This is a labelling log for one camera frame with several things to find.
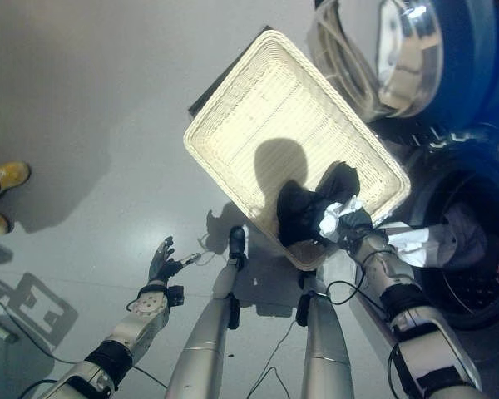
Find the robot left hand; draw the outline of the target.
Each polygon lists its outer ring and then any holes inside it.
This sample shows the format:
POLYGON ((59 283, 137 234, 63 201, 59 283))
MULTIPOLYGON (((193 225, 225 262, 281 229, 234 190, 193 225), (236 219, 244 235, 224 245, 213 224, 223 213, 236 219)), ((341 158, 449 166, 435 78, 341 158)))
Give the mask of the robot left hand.
POLYGON ((172 257, 175 252, 173 245, 173 237, 169 236, 158 246, 149 267, 148 283, 167 285, 168 281, 183 268, 196 263, 201 258, 201 254, 194 253, 183 259, 175 260, 172 257))

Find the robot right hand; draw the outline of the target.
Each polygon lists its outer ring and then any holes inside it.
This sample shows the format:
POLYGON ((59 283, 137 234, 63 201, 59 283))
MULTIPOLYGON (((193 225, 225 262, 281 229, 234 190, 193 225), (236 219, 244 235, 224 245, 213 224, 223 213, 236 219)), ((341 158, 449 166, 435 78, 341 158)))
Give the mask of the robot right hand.
POLYGON ((338 228, 336 230, 338 233, 338 246, 346 249, 372 230, 373 222, 369 213, 364 208, 343 215, 338 220, 338 228))

